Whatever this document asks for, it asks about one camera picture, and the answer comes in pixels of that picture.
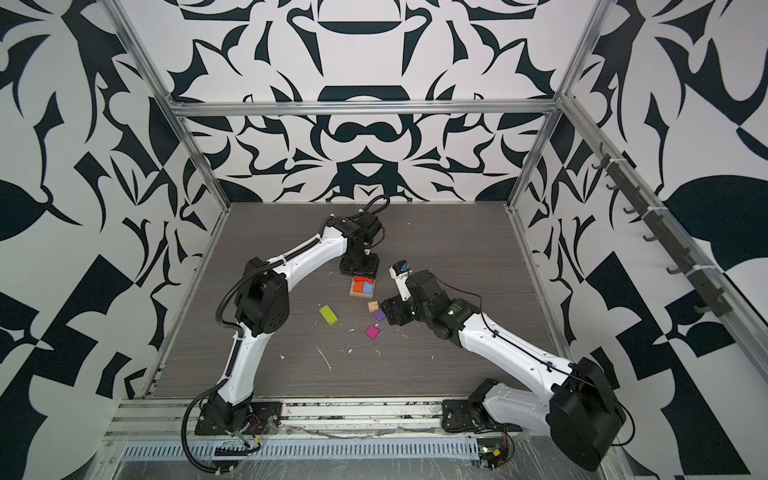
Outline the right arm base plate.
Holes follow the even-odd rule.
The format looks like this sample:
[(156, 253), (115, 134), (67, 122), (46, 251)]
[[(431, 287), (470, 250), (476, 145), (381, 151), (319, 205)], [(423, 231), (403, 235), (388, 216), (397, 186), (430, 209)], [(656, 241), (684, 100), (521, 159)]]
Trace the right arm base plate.
[(495, 421), (485, 407), (468, 399), (445, 399), (441, 402), (441, 428), (447, 433), (491, 433), (522, 432), (523, 429), (512, 423), (499, 423)]

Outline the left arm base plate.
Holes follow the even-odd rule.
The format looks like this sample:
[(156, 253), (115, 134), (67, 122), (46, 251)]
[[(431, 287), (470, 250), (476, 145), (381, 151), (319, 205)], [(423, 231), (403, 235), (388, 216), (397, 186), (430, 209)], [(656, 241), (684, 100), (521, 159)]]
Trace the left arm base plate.
[(202, 407), (195, 425), (198, 436), (227, 435), (239, 431), (247, 435), (267, 433), (281, 423), (283, 404), (277, 401), (250, 402), (230, 406), (218, 401)]

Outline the green wood block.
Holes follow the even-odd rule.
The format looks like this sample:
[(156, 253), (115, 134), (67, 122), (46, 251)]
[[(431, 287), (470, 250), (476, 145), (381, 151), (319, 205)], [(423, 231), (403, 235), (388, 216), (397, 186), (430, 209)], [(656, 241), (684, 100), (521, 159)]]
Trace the green wood block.
[(329, 305), (322, 306), (319, 313), (329, 326), (333, 326), (339, 321), (338, 316)]

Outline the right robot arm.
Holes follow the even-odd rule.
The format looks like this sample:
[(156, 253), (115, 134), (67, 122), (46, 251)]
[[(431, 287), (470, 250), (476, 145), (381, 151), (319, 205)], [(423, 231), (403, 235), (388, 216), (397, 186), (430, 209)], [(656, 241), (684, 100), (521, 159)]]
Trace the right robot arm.
[(497, 425), (515, 425), (547, 435), (574, 464), (596, 471), (618, 446), (624, 424), (634, 420), (594, 361), (556, 356), (504, 329), (467, 292), (448, 295), (449, 285), (432, 272), (414, 272), (404, 260), (390, 277), (397, 295), (383, 301), (391, 325), (422, 323), (432, 333), (474, 353), (517, 379), (526, 392), (490, 382), (477, 389), (474, 404)]

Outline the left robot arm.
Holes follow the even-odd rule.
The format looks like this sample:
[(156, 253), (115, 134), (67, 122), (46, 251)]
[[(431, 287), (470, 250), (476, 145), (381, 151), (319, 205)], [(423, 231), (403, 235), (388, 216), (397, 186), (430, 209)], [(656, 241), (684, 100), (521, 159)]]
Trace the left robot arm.
[(384, 238), (378, 214), (389, 204), (389, 196), (376, 196), (350, 216), (327, 217), (318, 233), (286, 253), (267, 260), (254, 257), (246, 264), (215, 311), (216, 323), (234, 331), (224, 373), (204, 395), (204, 412), (220, 429), (244, 426), (266, 345), (287, 321), (289, 294), (301, 280), (335, 259), (344, 276), (376, 277), (379, 258), (372, 249)]

